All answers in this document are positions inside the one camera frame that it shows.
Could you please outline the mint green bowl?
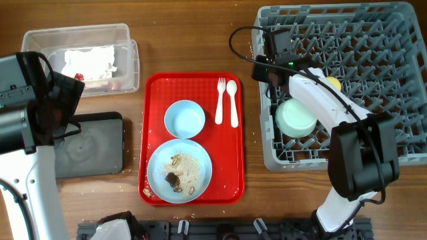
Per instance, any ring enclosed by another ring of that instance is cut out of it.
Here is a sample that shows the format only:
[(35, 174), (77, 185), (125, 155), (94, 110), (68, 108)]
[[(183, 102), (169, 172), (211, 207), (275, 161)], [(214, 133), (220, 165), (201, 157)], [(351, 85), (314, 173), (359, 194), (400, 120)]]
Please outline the mint green bowl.
[(297, 99), (288, 99), (276, 109), (276, 125), (288, 137), (308, 136), (316, 126), (318, 119)]

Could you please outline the yellow plastic cup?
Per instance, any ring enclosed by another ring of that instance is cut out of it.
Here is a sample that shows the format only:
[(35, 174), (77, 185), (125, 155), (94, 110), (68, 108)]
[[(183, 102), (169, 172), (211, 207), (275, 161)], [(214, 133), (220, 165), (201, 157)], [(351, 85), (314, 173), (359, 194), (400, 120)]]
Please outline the yellow plastic cup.
[(342, 90), (342, 85), (340, 81), (335, 77), (326, 77), (326, 80), (338, 91)]

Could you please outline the light blue bowl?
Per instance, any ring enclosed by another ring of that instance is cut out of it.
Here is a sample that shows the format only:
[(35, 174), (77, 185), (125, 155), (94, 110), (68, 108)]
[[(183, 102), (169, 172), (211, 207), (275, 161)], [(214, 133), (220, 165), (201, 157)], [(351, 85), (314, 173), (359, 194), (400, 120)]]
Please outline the light blue bowl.
[(164, 115), (164, 125), (174, 137), (190, 139), (198, 135), (205, 125), (205, 113), (201, 106), (190, 100), (171, 104)]

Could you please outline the white napkin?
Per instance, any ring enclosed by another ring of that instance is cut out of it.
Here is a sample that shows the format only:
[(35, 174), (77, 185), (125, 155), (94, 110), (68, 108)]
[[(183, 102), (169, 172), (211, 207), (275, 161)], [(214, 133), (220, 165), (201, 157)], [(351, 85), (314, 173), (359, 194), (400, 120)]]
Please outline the white napkin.
[(84, 80), (99, 80), (112, 78), (117, 71), (114, 46), (93, 47), (89, 51), (67, 50), (64, 55), (65, 66), (61, 73), (68, 77), (77, 74)]

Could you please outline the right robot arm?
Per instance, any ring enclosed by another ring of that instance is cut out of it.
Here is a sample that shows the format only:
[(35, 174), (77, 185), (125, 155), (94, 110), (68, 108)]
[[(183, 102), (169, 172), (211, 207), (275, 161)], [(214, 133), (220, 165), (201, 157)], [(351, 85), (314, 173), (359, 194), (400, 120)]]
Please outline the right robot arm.
[(255, 80), (285, 87), (330, 135), (328, 176), (332, 188), (312, 213), (311, 234), (319, 239), (336, 237), (365, 204), (383, 204), (386, 187), (399, 178), (393, 120), (355, 104), (319, 68), (300, 67), (296, 61), (275, 65), (263, 55), (253, 62)]

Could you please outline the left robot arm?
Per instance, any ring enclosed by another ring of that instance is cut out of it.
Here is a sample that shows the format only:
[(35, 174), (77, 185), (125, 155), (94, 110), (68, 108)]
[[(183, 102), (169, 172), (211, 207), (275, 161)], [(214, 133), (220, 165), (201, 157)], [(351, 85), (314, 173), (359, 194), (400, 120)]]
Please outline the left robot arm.
[(55, 72), (44, 54), (1, 58), (1, 194), (14, 239), (68, 239), (55, 176), (55, 147), (84, 83)]

